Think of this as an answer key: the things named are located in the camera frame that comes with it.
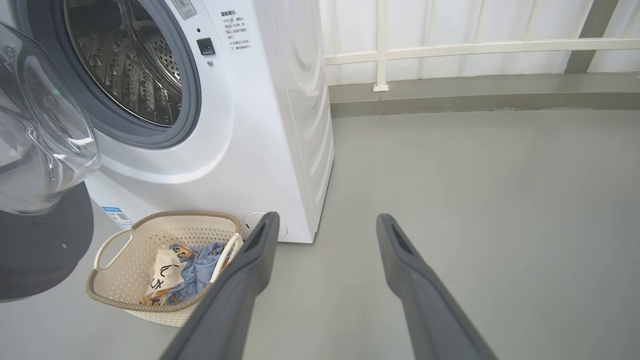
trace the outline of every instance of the floor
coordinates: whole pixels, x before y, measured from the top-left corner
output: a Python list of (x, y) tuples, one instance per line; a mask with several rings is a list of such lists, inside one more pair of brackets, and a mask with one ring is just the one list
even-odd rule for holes
[[(501, 359), (637, 359), (640, 111), (337, 119), (316, 241), (279, 244), (245, 359), (411, 359), (374, 222), (395, 216)], [(7, 359), (157, 359), (176, 329), (61, 285), (0, 304)]]

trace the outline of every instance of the basket rim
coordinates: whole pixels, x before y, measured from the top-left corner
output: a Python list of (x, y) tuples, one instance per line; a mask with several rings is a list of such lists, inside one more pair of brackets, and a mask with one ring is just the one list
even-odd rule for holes
[[(131, 226), (131, 229), (137, 229), (145, 222), (151, 221), (155, 218), (161, 217), (176, 217), (176, 216), (196, 216), (196, 217), (213, 217), (213, 218), (224, 218), (227, 220), (233, 221), (236, 225), (236, 233), (242, 234), (242, 227), (240, 225), (240, 221), (236, 219), (233, 215), (229, 215), (227, 213), (218, 213), (215, 211), (190, 211), (190, 210), (182, 210), (182, 211), (162, 211), (160, 213), (151, 214), (140, 221), (136, 222)], [(86, 280), (85, 290), (89, 297), (97, 302), (101, 302), (105, 305), (117, 307), (119, 309), (131, 310), (131, 311), (143, 311), (146, 313), (175, 313), (177, 311), (185, 310), (191, 306), (197, 304), (200, 299), (204, 296), (205, 293), (212, 286), (212, 283), (207, 284), (205, 288), (196, 296), (191, 299), (181, 302), (177, 305), (159, 305), (159, 306), (151, 306), (151, 305), (141, 305), (141, 304), (131, 304), (128, 302), (122, 302), (118, 300), (109, 299), (107, 297), (103, 297), (102, 295), (98, 295), (95, 292), (94, 283), (95, 278), (98, 276), (98, 270), (93, 269), (89, 274), (89, 278)]]

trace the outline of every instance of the concrete ledge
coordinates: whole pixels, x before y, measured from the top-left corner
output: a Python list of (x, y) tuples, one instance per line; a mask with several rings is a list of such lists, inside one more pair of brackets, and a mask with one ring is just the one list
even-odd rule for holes
[(329, 87), (333, 117), (546, 109), (640, 110), (636, 74), (534, 74)]

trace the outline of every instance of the white handle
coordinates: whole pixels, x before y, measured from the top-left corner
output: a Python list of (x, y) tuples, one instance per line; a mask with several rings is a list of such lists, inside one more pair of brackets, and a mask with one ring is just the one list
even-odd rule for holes
[(211, 275), (211, 281), (209, 282), (214, 282), (222, 272), (222, 265), (224, 265), (225, 259), (227, 258), (227, 254), (231, 251), (231, 248), (233, 248), (234, 253), (231, 254), (231, 256), (229, 257), (228, 263), (230, 263), (231, 260), (233, 260), (233, 258), (236, 256), (236, 254), (242, 247), (242, 245), (244, 245), (244, 242), (242, 241), (242, 237), (240, 237), (240, 234), (236, 233), (235, 235), (233, 235), (233, 237), (231, 237), (231, 240), (229, 240), (225, 248), (222, 250), (222, 254), (220, 254), (220, 258), (218, 259), (216, 268), (213, 269), (213, 274)]
[(134, 232), (134, 229), (128, 228), (128, 229), (124, 229), (122, 231), (119, 231), (113, 235), (111, 235), (110, 238), (107, 239), (107, 241), (105, 241), (102, 246), (100, 247), (100, 249), (98, 250), (98, 253), (95, 255), (95, 260), (93, 261), (93, 268), (98, 270), (98, 271), (105, 271), (109, 268), (109, 266), (111, 266), (111, 264), (113, 264), (114, 261), (116, 261), (116, 259), (118, 258), (118, 256), (120, 256), (120, 254), (122, 254), (122, 252), (124, 251), (124, 249), (127, 248), (127, 246), (129, 245), (129, 243), (131, 242), (131, 240), (133, 239), (133, 234), (129, 235), (129, 240), (127, 241), (127, 243), (122, 247), (122, 249), (120, 249), (120, 251), (118, 252), (118, 254), (107, 264), (107, 266), (105, 266), (104, 268), (100, 267), (100, 258), (102, 257), (102, 253), (104, 252), (104, 249), (107, 248), (107, 246), (109, 246), (109, 244), (117, 237), (119, 237), (122, 234), (126, 234), (126, 233), (130, 233), (130, 232)]

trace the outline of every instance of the beige plastic basket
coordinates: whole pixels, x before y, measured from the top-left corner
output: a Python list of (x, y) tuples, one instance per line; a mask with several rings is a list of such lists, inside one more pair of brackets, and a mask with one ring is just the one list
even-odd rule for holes
[[(127, 233), (129, 241), (122, 250), (104, 268), (100, 267), (104, 249), (115, 238)], [(231, 262), (243, 245), (240, 234), (238, 220), (224, 213), (167, 211), (150, 215), (102, 244), (86, 282), (86, 292), (93, 300), (119, 307), (143, 319), (180, 327), (216, 280), (224, 261), (216, 265), (205, 290), (192, 299), (173, 306), (140, 305), (140, 298), (149, 285), (148, 270), (156, 260), (157, 250), (174, 243), (203, 247), (212, 241), (223, 241), (227, 246), (220, 258), (224, 259), (233, 250), (228, 261)]]

